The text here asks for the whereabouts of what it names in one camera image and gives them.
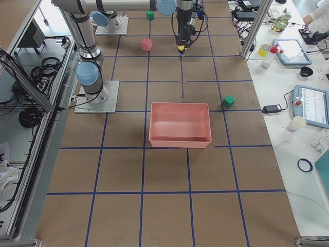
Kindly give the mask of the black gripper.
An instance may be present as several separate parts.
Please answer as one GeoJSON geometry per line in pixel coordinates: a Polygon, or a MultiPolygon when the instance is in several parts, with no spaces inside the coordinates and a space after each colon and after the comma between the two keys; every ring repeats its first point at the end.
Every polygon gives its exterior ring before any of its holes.
{"type": "Polygon", "coordinates": [[[191,21],[192,13],[194,12],[194,7],[189,10],[183,10],[177,7],[176,9],[176,19],[178,24],[178,34],[175,35],[175,42],[177,47],[181,46],[181,39],[184,39],[184,48],[188,49],[193,44],[192,26],[188,23],[191,21]]]}

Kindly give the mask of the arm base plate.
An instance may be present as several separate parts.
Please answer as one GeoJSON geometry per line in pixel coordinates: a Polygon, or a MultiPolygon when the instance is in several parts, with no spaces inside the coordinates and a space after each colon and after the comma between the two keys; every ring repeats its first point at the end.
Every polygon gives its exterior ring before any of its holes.
{"type": "Polygon", "coordinates": [[[129,17],[117,15],[115,18],[109,19],[94,15],[94,22],[97,26],[95,33],[97,36],[120,36],[127,34],[129,17]]]}
{"type": "Polygon", "coordinates": [[[87,97],[79,97],[77,107],[74,112],[76,114],[100,114],[100,113],[115,113],[119,92],[119,81],[103,81],[103,90],[100,95],[93,101],[91,95],[87,97]]]}

